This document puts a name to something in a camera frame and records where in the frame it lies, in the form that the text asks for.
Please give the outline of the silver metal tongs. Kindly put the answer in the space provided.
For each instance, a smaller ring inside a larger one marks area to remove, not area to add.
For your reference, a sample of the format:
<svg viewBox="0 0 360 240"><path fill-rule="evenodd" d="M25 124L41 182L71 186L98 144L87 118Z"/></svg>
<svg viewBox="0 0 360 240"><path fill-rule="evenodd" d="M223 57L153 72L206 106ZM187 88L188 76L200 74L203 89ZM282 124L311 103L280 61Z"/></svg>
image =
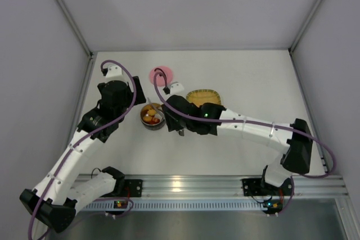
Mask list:
<svg viewBox="0 0 360 240"><path fill-rule="evenodd" d="M151 106L152 109L154 109L156 111L157 114L159 114L163 120L165 120L165 115L164 113L162 112L162 110L158 109L152 102L149 98L147 98L147 101L149 103L149 105ZM178 131L178 134L182 137L185 136L185 131L184 129L181 129L180 131Z"/></svg>

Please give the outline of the round orange cracker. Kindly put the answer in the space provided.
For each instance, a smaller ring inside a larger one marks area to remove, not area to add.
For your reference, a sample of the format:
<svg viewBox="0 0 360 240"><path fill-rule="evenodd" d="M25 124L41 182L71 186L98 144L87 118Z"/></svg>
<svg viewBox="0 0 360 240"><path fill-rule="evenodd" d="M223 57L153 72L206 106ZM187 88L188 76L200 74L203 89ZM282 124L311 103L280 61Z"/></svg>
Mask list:
<svg viewBox="0 0 360 240"><path fill-rule="evenodd" d="M152 116L145 115L145 116L143 117L143 121L144 121L144 122L149 123L149 122L151 122L151 120L152 120Z"/></svg>

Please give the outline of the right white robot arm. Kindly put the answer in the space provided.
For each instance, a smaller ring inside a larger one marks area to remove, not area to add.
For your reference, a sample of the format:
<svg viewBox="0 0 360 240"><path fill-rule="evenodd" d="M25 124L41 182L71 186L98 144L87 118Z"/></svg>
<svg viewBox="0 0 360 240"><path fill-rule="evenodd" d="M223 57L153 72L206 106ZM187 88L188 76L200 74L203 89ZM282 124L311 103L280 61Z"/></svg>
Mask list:
<svg viewBox="0 0 360 240"><path fill-rule="evenodd" d="M303 119L290 124L262 122L215 103L196 106L179 95L170 96L162 110L170 132L231 135L277 151L278 156L263 170L263 183L280 187L293 174L305 175L310 171L313 141Z"/></svg>

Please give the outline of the red toy chicken drumstick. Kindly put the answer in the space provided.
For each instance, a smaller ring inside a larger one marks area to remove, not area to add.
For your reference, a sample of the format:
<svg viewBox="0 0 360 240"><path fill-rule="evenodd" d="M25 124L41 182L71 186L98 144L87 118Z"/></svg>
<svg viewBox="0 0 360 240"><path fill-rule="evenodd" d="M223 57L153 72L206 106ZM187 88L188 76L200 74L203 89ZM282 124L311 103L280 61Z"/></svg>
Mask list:
<svg viewBox="0 0 360 240"><path fill-rule="evenodd" d="M159 119L155 119L155 120L150 120L149 122L147 122L149 125L157 125L160 122Z"/></svg>

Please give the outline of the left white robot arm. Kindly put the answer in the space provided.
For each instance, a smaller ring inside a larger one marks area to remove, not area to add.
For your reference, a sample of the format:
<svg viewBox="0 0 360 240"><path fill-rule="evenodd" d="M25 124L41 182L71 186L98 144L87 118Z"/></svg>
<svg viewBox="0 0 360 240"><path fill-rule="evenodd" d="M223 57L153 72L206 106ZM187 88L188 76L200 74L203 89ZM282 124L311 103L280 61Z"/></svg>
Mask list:
<svg viewBox="0 0 360 240"><path fill-rule="evenodd" d="M123 121L123 114L146 102L140 79L129 83L112 80L97 86L101 99L83 115L73 138L58 162L33 189L25 189L20 201L43 224L61 233L85 206L100 197L125 194L125 175L108 166L86 183L73 184L89 158L102 148Z"/></svg>

